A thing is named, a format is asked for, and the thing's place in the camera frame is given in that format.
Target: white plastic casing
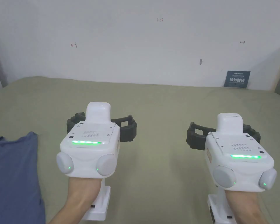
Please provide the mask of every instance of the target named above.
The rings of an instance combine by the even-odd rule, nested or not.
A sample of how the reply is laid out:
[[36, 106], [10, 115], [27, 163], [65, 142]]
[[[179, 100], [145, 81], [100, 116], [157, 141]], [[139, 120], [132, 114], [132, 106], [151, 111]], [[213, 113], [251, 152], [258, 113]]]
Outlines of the white plastic casing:
[[[214, 183], [228, 190], [264, 191], [265, 186], [260, 187], [263, 183], [260, 178], [264, 172], [274, 167], [274, 160], [266, 150], [249, 134], [243, 133], [243, 120], [237, 113], [218, 115], [217, 130], [206, 137], [204, 154]], [[228, 176], [224, 184], [218, 183], [221, 182], [220, 177], [214, 177], [218, 172]], [[270, 186], [274, 184], [275, 177], [270, 178], [273, 181]]]
[[65, 173], [67, 176], [106, 178], [115, 172], [120, 127], [111, 122], [110, 109], [109, 103], [90, 102], [86, 110], [86, 121], [76, 124], [61, 142], [61, 152], [72, 158], [74, 167]]
[[116, 169], [120, 145], [120, 127], [111, 122], [111, 106], [105, 102], [90, 102], [86, 120], [76, 124], [60, 144], [57, 165], [70, 177], [102, 178], [98, 197], [83, 220], [106, 219], [111, 188], [105, 178]]

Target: dark blue card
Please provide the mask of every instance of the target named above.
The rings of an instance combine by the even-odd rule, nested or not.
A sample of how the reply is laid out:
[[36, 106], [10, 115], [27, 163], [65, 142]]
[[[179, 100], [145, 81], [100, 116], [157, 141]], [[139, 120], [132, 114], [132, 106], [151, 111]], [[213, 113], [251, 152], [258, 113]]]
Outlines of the dark blue card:
[[227, 71], [224, 87], [247, 88], [250, 72]]

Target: forearm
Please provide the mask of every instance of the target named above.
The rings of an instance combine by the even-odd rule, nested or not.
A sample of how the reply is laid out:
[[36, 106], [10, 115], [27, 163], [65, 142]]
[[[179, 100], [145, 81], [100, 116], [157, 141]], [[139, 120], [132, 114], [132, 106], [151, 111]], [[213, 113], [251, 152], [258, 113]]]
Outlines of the forearm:
[[85, 206], [67, 202], [49, 224], [78, 224], [86, 212]]
[[237, 224], [268, 224], [261, 210], [244, 214], [235, 214]]

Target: white handheld controller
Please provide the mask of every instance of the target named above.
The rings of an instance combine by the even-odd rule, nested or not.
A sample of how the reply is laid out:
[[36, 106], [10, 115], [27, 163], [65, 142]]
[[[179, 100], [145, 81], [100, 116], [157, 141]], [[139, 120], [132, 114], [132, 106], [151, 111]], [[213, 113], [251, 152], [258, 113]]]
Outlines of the white handheld controller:
[[111, 106], [90, 102], [86, 120], [77, 123], [60, 144], [57, 164], [70, 177], [102, 178], [101, 190], [83, 220], [105, 220], [110, 199], [110, 186], [104, 179], [116, 169], [120, 145], [120, 127], [111, 122]]

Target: wrist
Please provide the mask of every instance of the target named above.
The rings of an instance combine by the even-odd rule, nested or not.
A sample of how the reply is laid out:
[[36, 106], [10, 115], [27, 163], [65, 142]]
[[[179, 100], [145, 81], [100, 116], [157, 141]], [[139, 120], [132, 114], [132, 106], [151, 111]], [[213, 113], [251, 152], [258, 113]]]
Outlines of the wrist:
[[90, 208], [91, 203], [83, 199], [77, 199], [76, 197], [67, 198], [64, 209], [73, 210], [76, 212], [86, 213]]
[[245, 210], [234, 214], [238, 224], [264, 224], [260, 209]]

